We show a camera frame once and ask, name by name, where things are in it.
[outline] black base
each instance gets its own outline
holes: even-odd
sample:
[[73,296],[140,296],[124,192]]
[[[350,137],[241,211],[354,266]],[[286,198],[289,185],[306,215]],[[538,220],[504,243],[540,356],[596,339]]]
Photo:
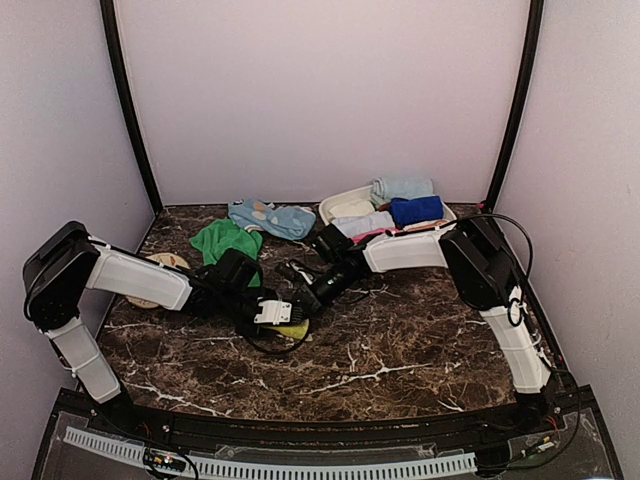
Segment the black base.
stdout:
[[512,422],[518,426],[518,431],[529,432],[540,425],[552,409],[556,388],[557,381],[552,375],[540,393],[514,393],[518,411]]
[[[583,408],[590,408],[597,421],[615,478],[623,478],[613,444],[598,404],[589,386],[581,387]],[[562,413],[577,407],[575,394],[560,394],[554,405]],[[82,393],[62,389],[51,414],[33,472],[37,480],[44,466],[50,436],[59,412],[89,419],[89,427],[121,435],[100,416],[92,416],[93,403]],[[462,449],[475,452],[478,458],[500,460],[507,441],[521,433],[499,431],[489,425],[505,425],[516,414],[518,405],[496,407],[476,412],[418,417],[377,422],[266,422],[214,418],[168,412],[135,406],[136,414],[149,427],[152,439],[182,451],[215,452],[220,445],[250,446],[287,450],[349,450],[435,443],[438,451]],[[547,430],[540,425],[534,432]]]
[[138,435],[141,432],[142,419],[134,406],[129,392],[121,384],[122,391],[108,402],[94,404],[95,415],[101,416],[120,432]]

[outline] pink cloth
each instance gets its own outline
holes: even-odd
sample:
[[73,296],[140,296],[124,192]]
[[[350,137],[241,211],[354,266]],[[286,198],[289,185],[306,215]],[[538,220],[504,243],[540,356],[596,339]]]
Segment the pink cloth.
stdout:
[[372,230],[370,232],[367,233],[362,233],[360,235],[358,235],[357,237],[352,237],[351,240],[353,240],[353,243],[360,243],[360,241],[362,241],[365,237],[368,237],[369,235],[379,235],[381,233],[384,232],[391,232],[391,233],[397,233],[397,232],[401,232],[402,230],[398,230],[397,228],[379,228],[377,230]]

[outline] marble surface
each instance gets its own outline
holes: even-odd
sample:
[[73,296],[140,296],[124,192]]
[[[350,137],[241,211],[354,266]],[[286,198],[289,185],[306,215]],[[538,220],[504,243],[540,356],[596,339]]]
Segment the marble surface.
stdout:
[[[458,215],[473,207],[452,206]],[[169,207],[141,252],[202,265],[189,238],[226,207]],[[286,297],[275,266],[323,263],[301,242],[264,235],[266,286]],[[346,304],[360,293],[371,294]],[[285,358],[265,356],[222,317],[142,310],[117,298],[99,343],[140,405],[245,419],[348,421],[407,418],[513,402],[509,368],[486,323],[458,298],[444,268],[372,276],[315,319],[311,339]]]

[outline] white wall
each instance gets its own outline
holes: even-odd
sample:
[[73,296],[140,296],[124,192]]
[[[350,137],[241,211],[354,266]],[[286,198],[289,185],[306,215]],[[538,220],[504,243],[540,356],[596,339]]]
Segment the white wall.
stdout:
[[484,198],[528,0],[117,6],[165,203],[314,201],[393,173]]
[[[22,316],[22,264],[66,221],[132,248],[152,213],[129,145],[98,0],[0,7],[0,477],[31,478],[61,385],[46,338]],[[109,297],[83,305],[97,328]]]
[[640,478],[640,3],[545,8],[498,210],[530,231],[536,292]]

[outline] light blue cloth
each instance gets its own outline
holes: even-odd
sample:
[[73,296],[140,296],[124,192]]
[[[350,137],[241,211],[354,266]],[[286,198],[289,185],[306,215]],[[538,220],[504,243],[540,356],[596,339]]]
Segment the light blue cloth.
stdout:
[[348,238],[357,237],[363,233],[380,230],[382,228],[395,228],[396,226],[389,212],[375,212],[363,217],[336,218],[331,223]]
[[433,196],[433,182],[421,177],[379,177],[373,181],[371,200],[379,207],[394,198],[413,200]]
[[245,230],[264,230],[286,240],[303,239],[316,222],[316,216],[302,207],[280,207],[274,210],[255,199],[230,203],[229,218]]

